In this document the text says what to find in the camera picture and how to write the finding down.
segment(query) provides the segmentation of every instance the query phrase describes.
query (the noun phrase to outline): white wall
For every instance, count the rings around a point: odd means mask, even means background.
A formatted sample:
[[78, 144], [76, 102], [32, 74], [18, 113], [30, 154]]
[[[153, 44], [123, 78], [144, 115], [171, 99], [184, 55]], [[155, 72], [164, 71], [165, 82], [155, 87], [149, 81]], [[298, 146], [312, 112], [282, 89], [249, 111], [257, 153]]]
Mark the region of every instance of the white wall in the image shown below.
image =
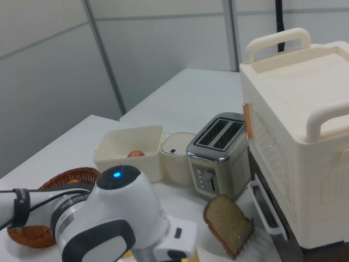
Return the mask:
[[89, 2], [127, 111], [184, 68], [237, 70], [227, 1]]
[[[245, 60], [246, 46], [255, 38], [276, 32], [275, 1], [233, 0], [236, 6], [240, 55]], [[283, 1], [285, 29], [301, 27], [311, 35], [312, 43], [349, 42], [349, 1]], [[289, 42], [285, 50], [299, 46]], [[256, 54], [257, 58], [277, 52], [271, 47]]]
[[81, 0], [0, 1], [0, 25], [1, 177], [87, 116], [121, 112]]

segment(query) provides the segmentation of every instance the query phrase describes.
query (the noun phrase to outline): bread crust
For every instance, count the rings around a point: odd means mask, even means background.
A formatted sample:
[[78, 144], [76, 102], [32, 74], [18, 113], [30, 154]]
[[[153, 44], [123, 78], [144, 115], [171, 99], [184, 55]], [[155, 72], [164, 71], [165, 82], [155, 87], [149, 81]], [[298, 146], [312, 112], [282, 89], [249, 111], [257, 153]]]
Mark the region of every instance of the bread crust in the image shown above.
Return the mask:
[[[204, 208], [203, 210], [203, 220], [204, 222], [208, 225], [208, 229], [211, 231], [211, 233], [217, 238], [217, 240], [223, 245], [224, 247], [224, 250], [226, 251], [226, 253], [232, 258], [232, 259], [236, 259], [239, 251], [237, 251], [236, 253], [234, 253], [231, 248], [229, 247], [229, 245], [225, 242], [225, 240], [217, 233], [217, 231], [214, 229], [214, 227], [212, 226], [212, 222], [207, 218], [207, 212], [208, 210], [210, 209], [211, 205], [213, 205], [216, 200], [218, 198], [226, 198], [228, 201], [231, 201], [233, 202], [232, 200], [230, 200], [228, 198], [228, 196], [226, 195], [218, 195], [216, 196], [215, 198], [213, 198], [207, 205], [206, 207]], [[250, 220], [248, 218], [246, 218], [244, 215], [243, 215], [243, 212], [241, 211], [242, 213], [242, 216], [243, 216], [243, 219], [246, 220], [247, 222], [250, 222]]]

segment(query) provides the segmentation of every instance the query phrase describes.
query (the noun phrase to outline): stainless steel toaster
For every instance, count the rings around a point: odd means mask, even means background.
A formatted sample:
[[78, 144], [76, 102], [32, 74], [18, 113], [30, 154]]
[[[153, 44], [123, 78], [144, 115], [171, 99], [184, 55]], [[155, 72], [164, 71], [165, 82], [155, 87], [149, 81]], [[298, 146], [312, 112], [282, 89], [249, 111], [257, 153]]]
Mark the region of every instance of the stainless steel toaster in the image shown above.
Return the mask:
[[235, 198], [250, 180], [244, 115], [215, 116], [186, 148], [195, 189]]

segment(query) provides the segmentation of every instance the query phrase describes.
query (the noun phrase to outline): white handle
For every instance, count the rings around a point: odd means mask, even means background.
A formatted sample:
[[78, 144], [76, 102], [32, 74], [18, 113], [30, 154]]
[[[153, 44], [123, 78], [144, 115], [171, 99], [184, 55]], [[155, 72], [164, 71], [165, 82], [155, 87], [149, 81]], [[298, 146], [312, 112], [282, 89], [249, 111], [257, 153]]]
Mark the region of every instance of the white handle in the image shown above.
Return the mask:
[[[282, 223], [281, 223], [281, 221], [279, 219], [279, 216], [276, 213], [276, 211], [275, 211], [275, 209], [273, 207], [273, 204], [270, 202], [269, 197], [268, 197], [266, 191], [264, 190], [263, 185], [262, 185], [262, 183], [261, 183], [261, 181], [260, 181], [260, 179], [258, 178], [257, 175], [255, 175], [255, 179], [256, 180], [252, 180], [251, 182], [249, 182], [247, 187], [248, 187], [248, 189], [250, 191], [250, 194], [252, 196], [253, 202], [255, 203], [257, 211], [258, 211], [258, 213], [259, 213], [259, 215], [260, 215], [260, 217], [262, 219], [263, 225], [266, 228], [266, 231], [269, 234], [272, 234], [272, 235], [282, 234], [284, 236], [284, 239], [287, 240], [286, 230], [285, 230], [284, 226], [282, 226]], [[263, 211], [262, 211], [262, 209], [261, 209], [260, 205], [258, 204], [258, 201], [257, 201], [257, 199], [255, 197], [255, 193], [253, 192], [253, 187], [259, 187], [260, 188], [261, 193], [262, 193], [265, 201], [267, 202], [268, 207], [269, 207], [270, 211], [272, 212], [273, 217], [274, 217], [276, 223], [278, 224], [277, 228], [271, 228], [268, 225], [266, 217], [264, 216]]]
[[306, 122], [307, 141], [316, 142], [319, 140], [322, 124], [332, 118], [345, 115], [349, 115], [348, 102], [329, 104], [316, 109], [313, 113], [311, 113]]
[[246, 47], [246, 62], [245, 64], [252, 64], [254, 62], [254, 54], [260, 49], [268, 46], [276, 45], [278, 43], [295, 40], [301, 38], [302, 48], [308, 49], [311, 45], [310, 34], [307, 30], [302, 28], [293, 28], [279, 33], [266, 35], [252, 40]]

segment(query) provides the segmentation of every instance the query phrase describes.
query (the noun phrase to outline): blue led light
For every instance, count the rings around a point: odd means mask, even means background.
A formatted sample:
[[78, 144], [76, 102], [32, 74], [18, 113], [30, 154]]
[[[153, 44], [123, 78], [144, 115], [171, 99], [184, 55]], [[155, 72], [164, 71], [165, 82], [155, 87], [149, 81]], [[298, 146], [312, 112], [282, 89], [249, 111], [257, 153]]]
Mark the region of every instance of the blue led light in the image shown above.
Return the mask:
[[113, 176], [114, 176], [114, 177], [120, 177], [120, 175], [121, 175], [120, 172], [115, 172]]

